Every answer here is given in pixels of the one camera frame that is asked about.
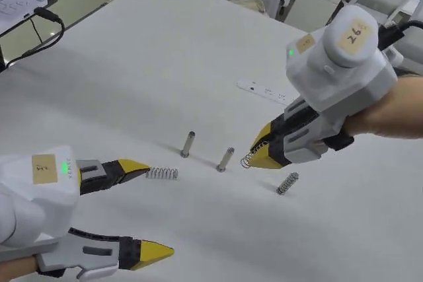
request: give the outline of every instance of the green led light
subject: green led light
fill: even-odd
[[[61,172],[67,174],[67,163],[65,161],[61,163]]]

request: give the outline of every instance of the human arm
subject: human arm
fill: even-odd
[[[350,135],[372,133],[384,137],[423,138],[423,77],[404,76],[374,106],[349,117]]]
[[[35,257],[23,258],[0,263],[0,282],[9,282],[37,271]]]

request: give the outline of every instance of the screw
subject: screw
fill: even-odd
[[[194,142],[194,138],[196,137],[196,133],[191,131],[188,134],[188,138],[186,138],[185,146],[183,150],[181,150],[180,155],[182,158],[186,159],[190,156],[190,149],[192,146],[192,143]]]
[[[223,156],[222,161],[216,167],[216,170],[218,170],[219,172],[225,172],[226,171],[226,166],[227,166],[229,160],[231,160],[231,157],[232,157],[232,155],[233,155],[234,152],[235,152],[235,149],[234,148],[228,148],[228,150],[226,151],[225,155]]]

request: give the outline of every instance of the coiled spring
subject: coiled spring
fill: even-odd
[[[252,159],[252,157],[258,152],[258,150],[260,150],[261,148],[263,148],[265,145],[268,145],[269,142],[267,141],[263,141],[262,143],[260,143],[259,145],[257,145],[252,151],[250,151],[249,154],[247,154],[245,157],[243,157],[241,159],[241,165],[243,168],[250,168],[250,160]]]
[[[175,168],[151,168],[146,178],[159,180],[178,180],[178,170]]]
[[[298,181],[299,175],[297,172],[291,173],[286,180],[284,180],[282,182],[282,184],[280,184],[279,188],[278,188],[278,194],[279,195],[285,195],[286,192],[288,192],[288,190],[291,188],[291,186],[294,185],[294,183],[296,181]]]

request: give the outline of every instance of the power strip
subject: power strip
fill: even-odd
[[[258,85],[256,82],[250,81],[248,79],[239,80],[237,86],[240,89],[246,90],[247,92],[259,95],[265,99],[272,100],[284,106],[289,106],[296,99],[296,97],[284,94],[282,92],[277,92],[276,90],[270,89],[263,85]]]

